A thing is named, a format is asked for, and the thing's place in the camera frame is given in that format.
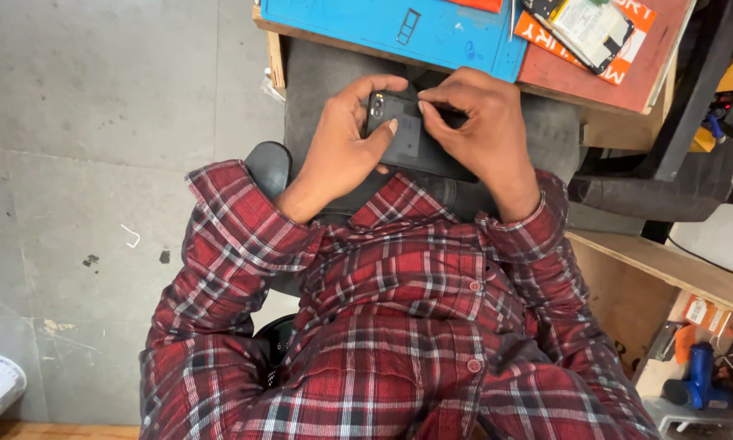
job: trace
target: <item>person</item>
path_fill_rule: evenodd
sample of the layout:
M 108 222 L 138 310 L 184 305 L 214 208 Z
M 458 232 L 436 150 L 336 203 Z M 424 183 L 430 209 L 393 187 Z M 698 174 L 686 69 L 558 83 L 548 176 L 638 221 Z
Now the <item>person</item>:
M 242 161 L 191 172 L 184 267 L 141 353 L 143 438 L 658 438 L 565 238 L 565 184 L 530 165 L 518 89 L 456 70 L 418 93 L 426 130 L 489 189 L 499 215 L 462 223 L 397 173 L 342 225 L 312 221 L 379 165 L 361 102 L 330 98 L 301 171 L 268 200 Z M 469 120 L 452 129 L 436 106 Z M 267 387 L 250 313 L 297 272 L 295 334 Z

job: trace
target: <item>gray floor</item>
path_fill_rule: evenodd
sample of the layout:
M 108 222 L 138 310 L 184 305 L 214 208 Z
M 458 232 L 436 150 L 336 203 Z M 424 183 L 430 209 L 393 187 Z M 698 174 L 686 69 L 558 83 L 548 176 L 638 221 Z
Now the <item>gray floor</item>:
M 138 353 L 194 203 L 184 173 L 283 139 L 251 6 L 0 0 L 0 354 L 29 377 L 10 416 L 138 424 Z M 258 326 L 298 310 L 267 302 Z

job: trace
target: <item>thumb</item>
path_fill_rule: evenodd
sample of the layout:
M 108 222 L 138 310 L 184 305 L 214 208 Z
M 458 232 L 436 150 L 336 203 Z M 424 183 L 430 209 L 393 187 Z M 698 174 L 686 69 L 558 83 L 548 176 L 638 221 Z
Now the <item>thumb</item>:
M 394 135 L 399 124 L 396 119 L 384 122 L 377 130 L 372 132 L 370 137 L 364 139 L 364 146 L 378 155 L 378 157 L 382 156 L 389 145 L 391 145 L 391 141 L 394 140 Z
M 443 144 L 443 139 L 450 137 L 455 132 L 442 120 L 440 112 L 437 111 L 435 106 L 426 101 L 418 101 L 418 108 L 420 113 L 424 115 L 424 128 L 440 144 Z

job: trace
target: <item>plaid shirt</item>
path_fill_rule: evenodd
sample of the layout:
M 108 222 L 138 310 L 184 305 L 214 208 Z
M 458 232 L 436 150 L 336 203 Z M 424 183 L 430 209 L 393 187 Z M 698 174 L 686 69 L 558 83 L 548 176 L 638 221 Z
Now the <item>plaid shirt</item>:
M 298 225 L 244 163 L 190 173 L 184 267 L 146 350 L 143 438 L 655 438 L 537 172 L 526 220 L 462 224 L 401 174 L 345 225 Z M 298 272 L 296 333 L 264 387 L 250 313 Z

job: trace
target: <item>smartphone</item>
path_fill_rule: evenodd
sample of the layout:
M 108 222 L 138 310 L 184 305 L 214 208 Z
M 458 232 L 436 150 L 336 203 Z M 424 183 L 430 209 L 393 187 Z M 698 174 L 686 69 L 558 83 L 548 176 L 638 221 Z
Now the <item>smartphone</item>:
M 451 128 L 461 127 L 468 119 L 466 114 L 460 112 L 439 112 L 442 120 Z M 399 122 L 399 129 L 381 157 L 381 164 L 465 182 L 478 182 L 478 178 L 470 170 L 446 153 L 442 145 L 426 132 L 417 99 L 408 99 L 390 92 L 372 92 L 366 112 L 366 136 L 394 118 Z

